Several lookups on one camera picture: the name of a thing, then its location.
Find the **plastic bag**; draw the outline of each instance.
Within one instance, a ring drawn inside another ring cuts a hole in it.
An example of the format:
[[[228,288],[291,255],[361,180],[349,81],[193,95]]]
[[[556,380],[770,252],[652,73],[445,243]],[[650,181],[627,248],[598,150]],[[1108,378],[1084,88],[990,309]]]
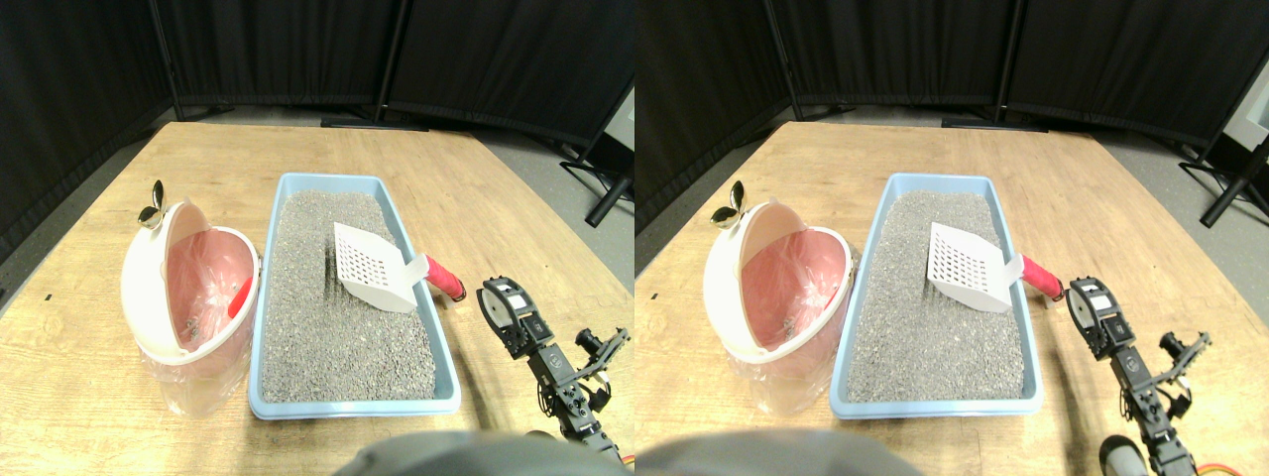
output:
[[[142,364],[159,381],[168,407],[176,414],[212,413],[233,395],[246,374],[255,305],[245,302],[239,317],[228,314],[239,291],[255,283],[255,256],[245,240],[236,232],[212,228],[190,235],[168,250],[165,291],[176,339],[190,353],[214,345],[206,355],[181,366],[160,363],[141,352]],[[223,341],[213,340],[226,331],[232,335]]]
[[[858,264],[854,246],[843,248],[836,236],[808,228],[773,241],[744,265],[745,315],[760,345],[775,350],[802,333],[816,333],[770,362],[728,355],[732,371],[750,381],[754,402],[763,411],[802,411],[827,387]],[[845,297],[817,326],[838,293]]]

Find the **black curtain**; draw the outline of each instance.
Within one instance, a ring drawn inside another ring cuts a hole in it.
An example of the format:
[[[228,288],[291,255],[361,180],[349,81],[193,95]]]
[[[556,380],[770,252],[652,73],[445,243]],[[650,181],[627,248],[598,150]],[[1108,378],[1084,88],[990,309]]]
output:
[[[1263,0],[1030,0],[1008,104],[1207,147],[1266,51]]]
[[[640,0],[634,230],[789,105],[760,0]]]
[[[4,260],[171,99],[145,0],[6,0],[0,11]]]
[[[634,76],[634,0],[416,1],[388,107],[589,147]]]
[[[801,104],[995,104],[1013,0],[773,0]]]
[[[162,0],[181,104],[374,104],[400,0]]]

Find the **blue plastic tray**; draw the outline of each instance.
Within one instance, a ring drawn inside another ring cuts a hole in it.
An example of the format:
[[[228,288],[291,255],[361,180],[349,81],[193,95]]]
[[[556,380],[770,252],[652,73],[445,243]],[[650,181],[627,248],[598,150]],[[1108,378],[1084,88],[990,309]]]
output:
[[[886,182],[886,192],[881,195],[877,215],[868,231],[868,244],[864,246],[863,260],[855,277],[855,288],[850,292],[850,306],[846,308],[845,329],[838,348],[838,363],[832,371],[832,383],[829,387],[829,406],[839,419],[882,419],[916,416],[975,416],[975,415],[1025,415],[1039,410],[1044,392],[1041,387],[1039,358],[1036,353],[1036,336],[1032,333],[1030,311],[1027,308],[1027,294],[1019,281],[1009,288],[1014,301],[1014,319],[1018,321],[1023,345],[1023,397],[1016,400],[935,400],[935,401],[887,401],[850,402],[845,397],[846,378],[850,376],[850,360],[855,344],[855,325],[859,324],[859,311],[863,308],[868,292],[868,270],[873,250],[881,239],[882,223],[890,206],[898,195],[911,190],[934,190],[944,193],[970,192],[987,199],[991,208],[991,221],[996,225],[996,235],[1008,261],[1014,256],[1014,242],[1009,239],[1009,226],[1000,211],[996,188],[986,176],[933,175],[933,174],[895,174]]]
[[[437,316],[437,306],[431,302],[431,294],[426,284],[414,286],[414,297],[419,301],[419,317],[428,330],[428,341],[431,345],[431,358],[437,362],[437,392],[433,400],[378,400],[378,401],[312,401],[292,404],[270,404],[260,397],[260,362],[264,353],[264,322],[269,319],[265,310],[269,307],[269,261],[273,256],[274,232],[278,227],[278,213],[287,197],[299,190],[326,190],[326,192],[362,192],[368,193],[379,202],[383,209],[383,218],[387,221],[388,231],[396,239],[397,246],[405,255],[405,260],[414,259],[414,246],[410,237],[405,235],[405,226],[397,215],[388,190],[377,176],[369,175],[326,175],[326,174],[283,174],[278,182],[278,194],[273,198],[273,216],[269,218],[269,237],[264,248],[264,270],[260,281],[260,298],[255,310],[255,334],[251,340],[251,382],[247,390],[247,400],[251,402],[251,413],[264,420],[286,420],[305,418],[336,418],[336,416],[411,416],[411,415],[445,415],[458,411],[462,400],[462,391],[458,387],[458,376],[454,373],[454,359],[449,354],[449,344],[445,341],[445,331],[440,329],[440,317]]]

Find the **wooden tabletop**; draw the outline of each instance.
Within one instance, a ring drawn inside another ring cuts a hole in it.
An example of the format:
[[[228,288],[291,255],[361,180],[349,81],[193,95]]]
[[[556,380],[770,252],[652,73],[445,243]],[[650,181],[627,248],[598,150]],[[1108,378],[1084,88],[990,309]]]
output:
[[[1213,347],[1189,372],[1194,405],[1174,420],[1199,465],[1269,473],[1269,331],[1202,249],[1096,141],[1070,133],[789,123],[777,131],[699,209],[636,282],[641,421],[633,451],[692,434],[807,426],[872,437],[929,475],[1100,473],[1112,434],[1138,439],[1119,416],[1119,386],[1095,362],[1061,305],[1034,289],[1030,316],[1044,401],[1028,416],[840,421],[827,391],[802,414],[758,410],[732,374],[702,305],[700,286],[718,230],[709,215],[732,180],[754,203],[777,197],[807,225],[862,248],[886,179],[898,171],[986,175],[995,183],[1014,248],[1063,284],[1100,278],[1136,331],[1152,372],[1171,367],[1167,331]]]
[[[105,189],[0,317],[0,472],[329,473],[368,443],[418,430],[532,429],[558,435],[538,410],[524,360],[511,360],[476,298],[440,311],[462,386],[456,415],[264,421],[246,380],[204,420],[166,409],[142,368],[119,305],[136,216],[161,179],[212,225],[264,250],[278,178],[287,171],[378,175],[415,250],[454,272],[470,293],[508,275],[537,301],[575,366],[572,335],[607,339],[632,300],[585,244],[478,141],[447,132],[171,123]],[[599,415],[633,440],[633,334],[614,359],[615,396]]]

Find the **tripod leg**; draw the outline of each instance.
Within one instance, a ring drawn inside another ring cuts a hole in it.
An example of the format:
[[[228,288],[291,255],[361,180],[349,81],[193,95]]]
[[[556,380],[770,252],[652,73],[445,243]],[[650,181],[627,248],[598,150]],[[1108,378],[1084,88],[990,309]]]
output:
[[[1221,218],[1225,209],[1230,208],[1230,204],[1233,203],[1235,198],[1239,198],[1242,189],[1251,184],[1251,178],[1254,178],[1256,173],[1264,168],[1266,157],[1269,157],[1269,141],[1260,142],[1260,145],[1256,146],[1256,150],[1251,152],[1251,160],[1247,161],[1247,166],[1241,174],[1233,176],[1233,180],[1230,180],[1230,188],[1225,189],[1225,193],[1216,199],[1216,203],[1213,203],[1212,207],[1203,213],[1203,217],[1199,218],[1199,222],[1203,223],[1203,226],[1211,228],[1212,225],[1216,225],[1216,221]]]
[[[604,217],[608,216],[608,211],[613,209],[613,206],[617,204],[617,199],[622,198],[622,194],[624,194],[633,183],[634,180],[631,179],[629,175],[623,174],[618,176],[613,188],[608,189],[608,193],[605,193],[604,198],[599,201],[599,204],[596,204],[595,208],[591,208],[590,213],[586,215],[586,225],[598,228],[599,222],[604,221]]]

